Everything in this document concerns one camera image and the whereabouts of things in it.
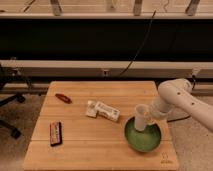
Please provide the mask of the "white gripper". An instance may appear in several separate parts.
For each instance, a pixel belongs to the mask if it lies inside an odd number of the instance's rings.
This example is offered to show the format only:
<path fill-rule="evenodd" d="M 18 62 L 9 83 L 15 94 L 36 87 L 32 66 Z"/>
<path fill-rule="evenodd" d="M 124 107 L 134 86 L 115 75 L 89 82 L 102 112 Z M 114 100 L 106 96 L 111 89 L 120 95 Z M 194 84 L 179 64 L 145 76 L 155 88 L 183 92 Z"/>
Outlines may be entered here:
<path fill-rule="evenodd" d="M 153 125 L 158 120 L 163 120 L 166 115 L 163 112 L 158 111 L 153 105 L 149 105 L 144 114 L 144 118 L 147 125 Z"/>

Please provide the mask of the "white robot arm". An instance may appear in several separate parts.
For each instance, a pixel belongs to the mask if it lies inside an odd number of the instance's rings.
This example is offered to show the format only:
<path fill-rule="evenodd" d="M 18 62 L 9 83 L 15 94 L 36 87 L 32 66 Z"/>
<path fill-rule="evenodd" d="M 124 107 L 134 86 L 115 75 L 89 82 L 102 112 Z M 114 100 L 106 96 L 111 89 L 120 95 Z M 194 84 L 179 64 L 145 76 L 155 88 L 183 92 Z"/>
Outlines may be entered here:
<path fill-rule="evenodd" d="M 145 123 L 163 120 L 174 107 L 182 109 L 213 132 L 213 106 L 191 95 L 192 85 L 187 79 L 164 81 L 158 86 L 158 96 L 144 114 Z"/>

